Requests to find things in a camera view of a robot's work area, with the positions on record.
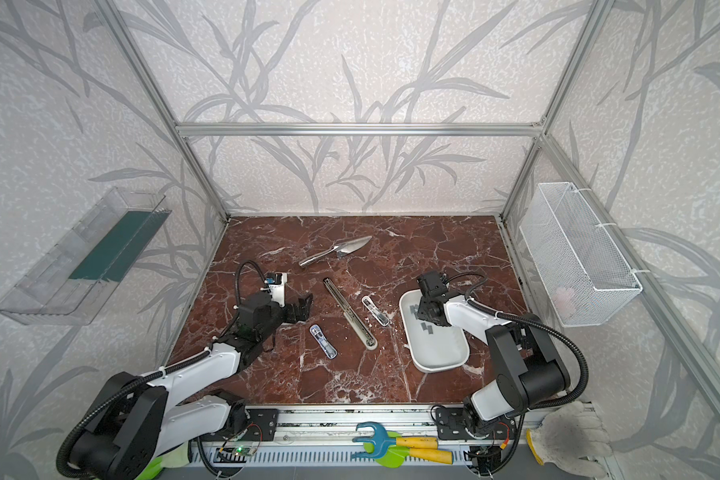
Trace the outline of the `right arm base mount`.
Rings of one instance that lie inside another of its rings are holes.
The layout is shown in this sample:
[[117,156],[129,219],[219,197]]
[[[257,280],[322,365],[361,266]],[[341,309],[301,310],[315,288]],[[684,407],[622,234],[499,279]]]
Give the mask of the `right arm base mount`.
[[489,440],[503,443],[515,438],[514,429],[509,424],[509,420],[504,417],[488,426],[469,427],[462,407],[446,407],[436,404],[430,408],[429,414],[439,440]]

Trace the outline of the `white mini stapler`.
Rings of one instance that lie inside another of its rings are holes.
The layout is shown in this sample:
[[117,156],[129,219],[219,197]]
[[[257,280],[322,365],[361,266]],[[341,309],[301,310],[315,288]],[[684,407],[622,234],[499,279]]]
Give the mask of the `white mini stapler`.
[[363,296],[361,302],[381,326],[388,327],[390,325],[390,318],[375,304],[370,296]]

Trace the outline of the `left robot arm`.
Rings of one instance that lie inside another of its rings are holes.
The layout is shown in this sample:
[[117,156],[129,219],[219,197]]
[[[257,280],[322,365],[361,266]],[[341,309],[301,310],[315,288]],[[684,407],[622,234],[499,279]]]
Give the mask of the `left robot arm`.
[[260,273],[262,288],[236,299],[221,334],[199,353],[143,375],[110,377],[62,441],[58,473],[71,479],[135,479],[158,456],[241,421],[242,400],[219,391],[191,396],[249,367],[283,324],[308,320],[313,295],[285,300],[287,276]]

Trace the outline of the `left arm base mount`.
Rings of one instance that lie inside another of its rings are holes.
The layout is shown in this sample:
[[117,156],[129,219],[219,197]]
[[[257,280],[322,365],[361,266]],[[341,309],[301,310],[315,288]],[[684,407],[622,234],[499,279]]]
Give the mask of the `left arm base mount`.
[[230,416],[224,437],[231,441],[271,442],[275,438],[279,413],[275,408],[235,411]]

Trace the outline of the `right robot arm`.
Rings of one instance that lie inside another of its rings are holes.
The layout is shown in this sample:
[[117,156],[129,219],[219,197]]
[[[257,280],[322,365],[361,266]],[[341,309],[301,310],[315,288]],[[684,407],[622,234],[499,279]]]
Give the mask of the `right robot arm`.
[[582,350],[532,313],[515,315],[475,299],[485,282],[460,292],[436,270],[417,277],[421,299],[417,318],[440,327],[458,327],[488,346],[495,379],[463,403],[467,430],[476,434],[529,410],[560,407],[577,400],[589,382]]

